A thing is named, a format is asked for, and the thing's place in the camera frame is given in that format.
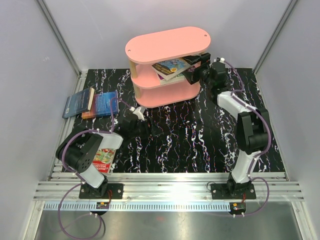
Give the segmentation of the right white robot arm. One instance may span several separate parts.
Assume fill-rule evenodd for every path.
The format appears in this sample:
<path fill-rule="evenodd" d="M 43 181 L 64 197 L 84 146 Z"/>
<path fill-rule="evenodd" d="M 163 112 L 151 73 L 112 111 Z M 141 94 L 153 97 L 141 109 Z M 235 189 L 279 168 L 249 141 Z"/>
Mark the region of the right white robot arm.
<path fill-rule="evenodd" d="M 185 60 L 192 69 L 185 73 L 185 77 L 191 85 L 202 82 L 207 97 L 236 120 L 235 138 L 239 154 L 223 189 L 229 197 L 237 199 L 250 189 L 254 166 L 271 146 L 269 112 L 241 100 L 237 93 L 243 92 L 243 88 L 229 90 L 226 86 L 226 66 L 229 63 L 223 58 L 211 62 L 210 58 L 209 53 L 186 56 Z"/>

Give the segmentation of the red 13-storey treehouse book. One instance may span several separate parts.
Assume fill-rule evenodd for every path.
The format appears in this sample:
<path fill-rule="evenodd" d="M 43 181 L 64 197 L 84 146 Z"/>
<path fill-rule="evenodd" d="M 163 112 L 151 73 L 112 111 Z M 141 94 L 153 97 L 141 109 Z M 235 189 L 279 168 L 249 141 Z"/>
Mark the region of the red 13-storey treehouse book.
<path fill-rule="evenodd" d="M 92 164 L 100 173 L 107 174 L 110 171 L 115 155 L 115 149 L 101 148 L 96 152 Z"/>

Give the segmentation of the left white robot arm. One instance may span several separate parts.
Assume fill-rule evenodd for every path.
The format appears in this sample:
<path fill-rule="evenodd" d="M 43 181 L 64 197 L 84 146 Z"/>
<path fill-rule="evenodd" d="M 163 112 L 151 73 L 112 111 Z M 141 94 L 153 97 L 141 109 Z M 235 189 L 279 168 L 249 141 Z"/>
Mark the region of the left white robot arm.
<path fill-rule="evenodd" d="M 107 195 L 106 178 L 94 166 L 94 158 L 99 150 L 118 150 L 124 143 L 140 137 L 158 137 L 163 133 L 149 120 L 137 116 L 126 118 L 115 125 L 113 131 L 88 129 L 84 125 L 76 126 L 59 145 L 55 157 L 63 167 L 77 175 L 82 182 L 90 186 L 90 193 L 97 199 Z"/>

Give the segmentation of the black yellow treehouse book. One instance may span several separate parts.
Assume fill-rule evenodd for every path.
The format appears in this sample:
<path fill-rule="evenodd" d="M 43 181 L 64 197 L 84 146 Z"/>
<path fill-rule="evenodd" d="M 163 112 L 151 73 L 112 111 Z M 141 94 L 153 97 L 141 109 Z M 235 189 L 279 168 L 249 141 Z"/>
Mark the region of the black yellow treehouse book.
<path fill-rule="evenodd" d="M 183 57 L 156 62 L 151 65 L 154 71 L 168 80 L 189 69 L 192 65 Z"/>

